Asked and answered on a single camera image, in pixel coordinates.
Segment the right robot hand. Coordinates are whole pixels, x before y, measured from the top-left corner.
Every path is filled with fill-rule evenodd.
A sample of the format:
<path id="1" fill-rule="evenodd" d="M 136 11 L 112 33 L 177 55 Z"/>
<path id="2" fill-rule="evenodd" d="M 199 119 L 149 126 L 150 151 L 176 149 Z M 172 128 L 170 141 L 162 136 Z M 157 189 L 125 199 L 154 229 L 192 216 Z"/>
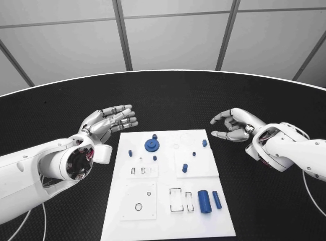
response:
<path id="1" fill-rule="evenodd" d="M 226 132 L 212 131 L 212 136 L 231 142 L 245 142 L 251 135 L 255 135 L 260 129 L 267 125 L 265 122 L 248 111 L 241 108 L 232 108 L 221 112 L 211 120 L 211 124 L 224 121 Z"/>

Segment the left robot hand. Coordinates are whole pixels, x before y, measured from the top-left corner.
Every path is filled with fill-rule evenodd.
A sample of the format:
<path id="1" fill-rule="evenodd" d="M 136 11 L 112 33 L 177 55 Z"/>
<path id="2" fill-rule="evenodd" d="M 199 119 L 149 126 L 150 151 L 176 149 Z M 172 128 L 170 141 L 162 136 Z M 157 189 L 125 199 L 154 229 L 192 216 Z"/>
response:
<path id="1" fill-rule="evenodd" d="M 114 132 L 137 125 L 133 106 L 118 105 L 94 111 L 84 119 L 78 134 L 88 136 L 95 144 L 104 144 Z"/>

